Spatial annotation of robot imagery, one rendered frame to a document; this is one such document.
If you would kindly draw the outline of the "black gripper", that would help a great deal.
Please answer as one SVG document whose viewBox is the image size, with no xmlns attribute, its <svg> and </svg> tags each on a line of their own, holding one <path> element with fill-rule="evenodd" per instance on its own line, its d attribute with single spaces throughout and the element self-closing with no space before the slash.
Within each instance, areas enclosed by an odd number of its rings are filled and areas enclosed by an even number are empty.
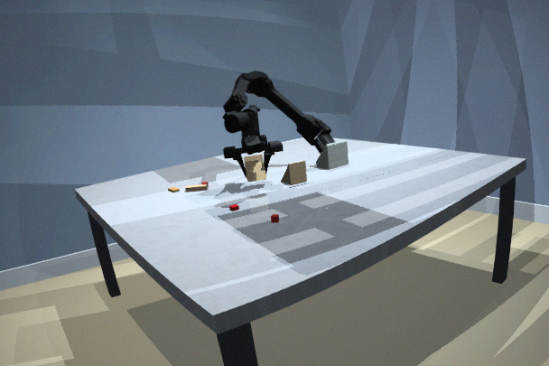
<svg viewBox="0 0 549 366">
<path fill-rule="evenodd" d="M 252 132 L 254 132 L 254 135 L 260 136 L 259 127 L 246 128 L 241 130 L 241 134 L 246 133 L 247 136 L 252 136 L 253 135 Z M 233 160 L 237 160 L 237 162 L 239 163 L 244 173 L 244 176 L 247 177 L 245 166 L 241 156 L 241 154 L 244 154 L 247 152 L 246 149 L 235 148 L 234 146 L 228 146 L 228 147 L 225 147 L 223 150 L 224 150 L 225 159 L 233 158 Z M 262 150 L 264 151 L 264 165 L 265 165 L 265 174 L 266 174 L 271 156 L 274 155 L 275 152 L 281 152 L 284 149 L 283 149 L 283 144 L 279 140 L 277 140 L 277 141 L 268 142 L 268 145 L 263 146 Z"/>
</svg>

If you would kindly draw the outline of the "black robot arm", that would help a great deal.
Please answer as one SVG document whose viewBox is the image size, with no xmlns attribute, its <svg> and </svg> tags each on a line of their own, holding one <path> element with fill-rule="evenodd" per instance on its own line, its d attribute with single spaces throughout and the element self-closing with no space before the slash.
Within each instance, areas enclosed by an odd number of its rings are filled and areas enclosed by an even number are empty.
<svg viewBox="0 0 549 366">
<path fill-rule="evenodd" d="M 259 127 L 257 112 L 260 109 L 256 105 L 250 105 L 249 108 L 243 110 L 248 102 L 246 93 L 254 93 L 258 97 L 267 98 L 284 112 L 296 123 L 297 132 L 310 145 L 315 145 L 320 154 L 324 146 L 336 142 L 330 135 L 330 132 L 332 132 L 330 127 L 318 118 L 302 113 L 300 109 L 274 88 L 272 80 L 265 73 L 258 70 L 241 73 L 235 81 L 230 98 L 223 105 L 225 109 L 224 125 L 228 132 L 235 133 L 246 128 Z M 266 135 L 258 136 L 254 135 L 254 132 L 252 133 L 252 136 L 247 136 L 246 133 L 242 134 L 241 138 L 242 149 L 246 149 L 248 155 L 261 153 L 263 151 L 262 147 L 267 146 Z"/>
</svg>

